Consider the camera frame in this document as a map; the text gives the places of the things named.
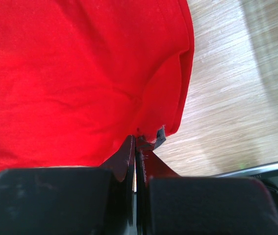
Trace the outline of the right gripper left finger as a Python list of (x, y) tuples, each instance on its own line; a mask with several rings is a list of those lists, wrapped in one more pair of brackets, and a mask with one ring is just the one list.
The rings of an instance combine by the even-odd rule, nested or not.
[(115, 207), (114, 211), (121, 212), (128, 224), (132, 225), (135, 137), (127, 136), (118, 151), (102, 163), (100, 168), (110, 170), (114, 176), (110, 204)]

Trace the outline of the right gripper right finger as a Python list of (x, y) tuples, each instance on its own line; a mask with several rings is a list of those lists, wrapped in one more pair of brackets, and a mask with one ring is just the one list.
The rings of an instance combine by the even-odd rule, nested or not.
[(154, 143), (147, 141), (144, 136), (136, 139), (136, 227), (139, 235), (147, 234), (149, 180), (179, 176), (153, 152), (165, 141), (164, 127), (157, 131)]

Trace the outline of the red t shirt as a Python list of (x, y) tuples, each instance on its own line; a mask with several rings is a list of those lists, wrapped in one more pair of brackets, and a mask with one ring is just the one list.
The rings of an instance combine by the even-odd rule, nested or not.
[(193, 55), (185, 0), (0, 0), (0, 171), (174, 134)]

